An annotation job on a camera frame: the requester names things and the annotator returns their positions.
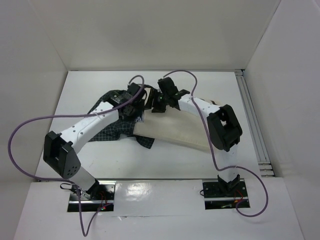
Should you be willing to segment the dark grid-pattern pillowcase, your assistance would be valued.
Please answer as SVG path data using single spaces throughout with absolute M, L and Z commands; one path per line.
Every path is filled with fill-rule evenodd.
M 134 134 L 136 123 L 143 121 L 144 110 L 142 105 L 145 105 L 147 91 L 145 89 L 142 90 L 141 95 L 142 97 L 137 98 L 141 103 L 137 106 L 138 111 L 136 114 L 125 118 L 120 117 L 117 121 L 103 128 L 91 138 L 90 142 L 117 141 L 120 139 L 121 135 L 125 135 L 127 137 L 134 137 L 141 146 L 151 149 L 155 141 L 154 138 Z

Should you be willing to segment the cream pillow with bear print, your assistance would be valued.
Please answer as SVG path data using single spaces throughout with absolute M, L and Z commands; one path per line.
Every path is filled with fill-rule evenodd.
M 143 122 L 135 124 L 133 133 L 203 152 L 210 151 L 201 118 L 172 107 L 164 113 L 146 110 Z

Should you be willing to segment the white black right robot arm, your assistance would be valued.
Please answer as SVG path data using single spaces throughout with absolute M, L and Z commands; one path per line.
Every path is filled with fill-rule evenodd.
M 218 190 L 223 196 L 230 196 L 240 182 L 236 165 L 238 144 L 243 134 L 233 108 L 228 104 L 218 106 L 206 102 L 185 89 L 164 94 L 151 87 L 145 108 L 153 113 L 164 113 L 167 106 L 200 117 L 214 166 L 219 172 Z

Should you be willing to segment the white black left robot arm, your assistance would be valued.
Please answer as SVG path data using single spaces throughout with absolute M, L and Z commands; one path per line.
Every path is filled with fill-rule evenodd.
M 43 160 L 72 188 L 88 200 L 97 197 L 98 180 L 82 167 L 78 153 L 88 142 L 116 141 L 134 136 L 134 127 L 144 114 L 147 92 L 112 90 L 103 95 L 88 116 L 73 126 L 44 138 Z

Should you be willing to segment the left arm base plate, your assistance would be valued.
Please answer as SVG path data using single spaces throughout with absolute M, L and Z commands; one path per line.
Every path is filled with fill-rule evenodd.
M 67 206 L 67 212 L 78 213 L 79 212 L 79 199 L 77 191 L 74 186 L 62 187 L 61 189 L 69 190 L 69 200 Z M 116 183 L 114 181 L 100 181 L 98 189 L 92 194 L 88 194 L 85 191 L 80 190 L 80 202 L 82 212 L 96 212 L 99 208 L 101 212 L 113 212 L 114 211 L 114 199 L 115 199 Z

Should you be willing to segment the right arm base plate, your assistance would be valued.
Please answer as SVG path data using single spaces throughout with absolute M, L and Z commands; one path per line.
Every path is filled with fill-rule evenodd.
M 250 201 L 247 192 L 247 186 L 244 180 L 241 180 L 238 186 L 228 193 L 223 193 L 218 186 L 218 181 L 203 181 L 202 190 L 199 194 L 204 198 L 204 207 L 206 210 L 224 210 L 238 208 L 250 208 Z

